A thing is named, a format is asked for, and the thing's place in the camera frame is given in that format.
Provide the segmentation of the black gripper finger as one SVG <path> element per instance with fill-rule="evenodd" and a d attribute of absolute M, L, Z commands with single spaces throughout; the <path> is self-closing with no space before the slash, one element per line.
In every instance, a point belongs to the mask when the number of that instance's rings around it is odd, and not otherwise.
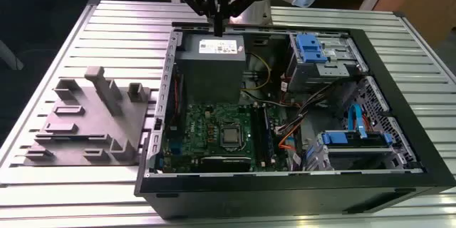
<path fill-rule="evenodd" d="M 249 7 L 249 0 L 219 0 L 219 37 L 226 31 L 226 24 L 230 17 L 238 17 Z"/>
<path fill-rule="evenodd" d="M 199 16 L 207 16 L 214 25 L 214 35 L 219 36 L 219 0 L 185 0 Z"/>

